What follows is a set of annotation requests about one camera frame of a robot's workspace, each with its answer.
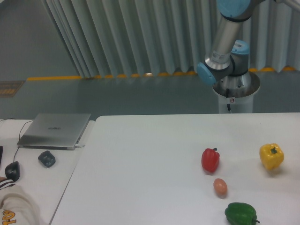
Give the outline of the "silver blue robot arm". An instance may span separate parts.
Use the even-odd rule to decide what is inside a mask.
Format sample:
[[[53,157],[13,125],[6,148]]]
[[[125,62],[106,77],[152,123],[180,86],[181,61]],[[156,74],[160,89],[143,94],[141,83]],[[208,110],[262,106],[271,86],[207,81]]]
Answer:
[[[260,0],[218,0],[217,7],[221,13],[221,20],[217,34],[209,54],[203,63],[197,65],[199,77],[208,85],[214,85],[222,78],[237,74],[238,63],[234,55],[243,57],[249,50],[234,50],[234,43],[243,23],[249,20]],[[277,4],[285,4],[296,11],[295,15],[277,10],[274,18],[266,27],[261,27],[257,38],[271,38],[271,42],[259,43],[256,48],[255,59],[269,62],[274,69],[282,69],[284,65],[300,67],[300,2],[298,0],[278,0]]]

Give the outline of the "white sleeved forearm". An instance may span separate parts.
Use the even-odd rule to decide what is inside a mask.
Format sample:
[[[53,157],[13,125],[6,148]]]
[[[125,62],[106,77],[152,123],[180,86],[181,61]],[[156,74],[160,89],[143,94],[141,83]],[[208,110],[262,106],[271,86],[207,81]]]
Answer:
[[[13,180],[0,178],[0,223],[38,225],[39,211],[33,199]]]

